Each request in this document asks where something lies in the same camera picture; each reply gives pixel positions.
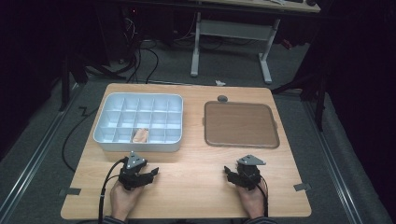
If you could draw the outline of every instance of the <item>hand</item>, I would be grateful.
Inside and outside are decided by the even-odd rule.
[[[118,220],[125,221],[128,214],[134,209],[143,188],[144,186],[127,190],[120,181],[117,181],[110,192],[111,216]]]
[[[248,190],[237,185],[235,186],[238,190],[241,203],[250,219],[262,217],[264,215],[264,197],[262,196],[262,192],[259,190],[259,188],[256,187],[255,189]],[[259,183],[259,186],[267,196],[267,189],[263,181]]]

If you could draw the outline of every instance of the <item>light wood surface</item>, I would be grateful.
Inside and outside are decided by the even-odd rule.
[[[110,84],[104,99],[111,92],[176,93],[183,97],[183,134],[177,152],[138,152],[148,160],[141,173],[160,167],[154,182],[147,185],[137,207],[129,215],[134,218],[212,218],[246,217],[236,189],[227,182],[224,165],[236,172],[236,161],[252,154],[267,162],[258,166],[269,188],[270,217],[307,217],[311,207],[302,183],[288,139],[282,126],[271,92],[265,88],[172,86],[146,84]],[[270,148],[212,147],[204,139],[204,105],[226,95],[229,102],[269,105],[277,124],[280,146]],[[62,217],[66,219],[97,218],[101,187],[110,167],[129,152],[107,152],[93,140],[96,115],[87,144],[81,155],[70,188],[81,189],[79,195],[68,195]],[[113,175],[120,171],[121,164]],[[104,214],[111,213],[109,192],[116,178],[107,184]]]
[[[271,2],[269,0],[200,0],[200,2],[237,5],[244,7],[264,7],[271,9],[295,11],[295,12],[314,12],[314,13],[320,12],[320,7],[318,6],[318,4],[311,7],[306,3],[306,0],[304,0],[302,3],[287,1],[286,4],[283,6],[278,3]]]

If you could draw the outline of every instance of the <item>tape piece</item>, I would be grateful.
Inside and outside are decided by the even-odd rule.
[[[296,191],[300,191],[300,190],[303,190],[303,189],[304,189],[305,191],[308,191],[308,190],[311,190],[312,187],[311,187],[310,184],[302,183],[302,184],[294,185],[294,189],[295,189]]]
[[[64,197],[66,195],[79,195],[81,189],[61,189],[59,191],[59,196]]]

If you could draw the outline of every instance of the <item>white compartment box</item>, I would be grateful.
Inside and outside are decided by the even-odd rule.
[[[173,152],[180,148],[183,99],[177,94],[114,92],[107,96],[93,139],[107,151]],[[139,129],[146,143],[133,143]]]

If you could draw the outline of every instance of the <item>white desk frame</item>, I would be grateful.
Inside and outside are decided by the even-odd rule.
[[[259,54],[259,60],[262,66],[262,75],[264,77],[264,82],[266,84],[271,84],[272,79],[270,71],[268,69],[267,57],[274,41],[279,23],[279,19],[275,20],[272,26],[253,25],[227,21],[201,20],[201,13],[197,12],[195,47],[192,54],[191,76],[198,76],[200,36],[216,35],[266,41],[263,53]]]

